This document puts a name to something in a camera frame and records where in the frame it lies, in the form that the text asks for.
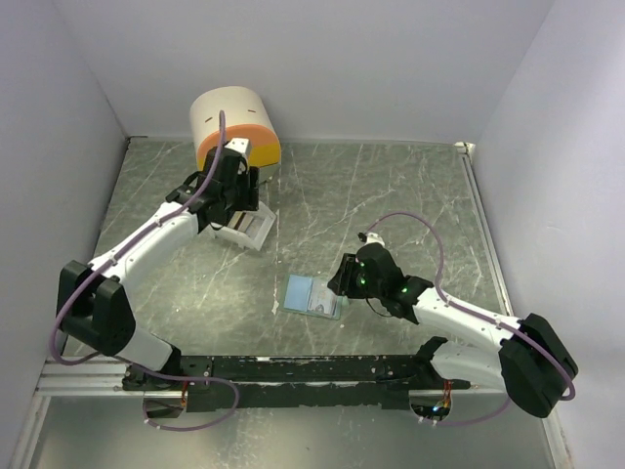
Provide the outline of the white gold VIP card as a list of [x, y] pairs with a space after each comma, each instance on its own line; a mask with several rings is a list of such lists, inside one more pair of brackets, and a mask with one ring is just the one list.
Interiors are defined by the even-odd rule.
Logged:
[[322, 279], [312, 280], [307, 312], [329, 319], [338, 316], [339, 297], [327, 287]]

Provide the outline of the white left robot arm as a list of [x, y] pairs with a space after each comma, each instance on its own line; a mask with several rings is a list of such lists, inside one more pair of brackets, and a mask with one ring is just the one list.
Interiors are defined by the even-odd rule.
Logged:
[[55, 329], [95, 354], [132, 362], [158, 389], [177, 386], [181, 351], [138, 326], [131, 298], [146, 276], [204, 231], [224, 229], [232, 217], [258, 209], [259, 170], [249, 163], [252, 144], [233, 138], [208, 153], [206, 167], [171, 191], [138, 229], [87, 264], [62, 269]]

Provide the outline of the green card holder book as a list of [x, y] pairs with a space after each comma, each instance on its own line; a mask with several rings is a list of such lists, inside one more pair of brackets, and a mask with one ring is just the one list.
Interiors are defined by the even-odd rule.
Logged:
[[341, 317], [342, 308], [345, 305], [344, 298], [339, 297], [339, 313], [336, 318], [324, 318], [307, 312], [307, 306], [309, 301], [309, 294], [314, 278], [327, 280], [319, 277], [305, 277], [299, 275], [290, 274], [286, 281], [286, 286], [283, 293], [283, 299], [281, 303], [281, 309], [295, 314], [301, 314], [306, 316], [312, 316], [316, 318], [322, 318], [327, 320], [338, 320]]

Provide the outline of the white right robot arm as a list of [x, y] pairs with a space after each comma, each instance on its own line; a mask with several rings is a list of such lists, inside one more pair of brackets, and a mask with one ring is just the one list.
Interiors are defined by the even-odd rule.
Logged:
[[415, 363], [415, 379], [425, 388], [458, 379], [500, 389], [539, 418], [575, 396], [578, 366], [545, 318], [505, 316], [447, 295], [431, 281], [405, 274], [380, 242], [344, 254], [327, 286], [349, 299], [376, 299], [394, 318], [463, 340], [442, 343]]

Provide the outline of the white card tray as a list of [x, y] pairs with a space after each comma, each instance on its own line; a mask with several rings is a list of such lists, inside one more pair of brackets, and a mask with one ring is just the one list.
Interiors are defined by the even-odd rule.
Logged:
[[224, 225], [211, 225], [209, 235], [240, 248], [260, 251], [276, 220], [272, 212], [262, 201], [255, 211], [237, 211]]

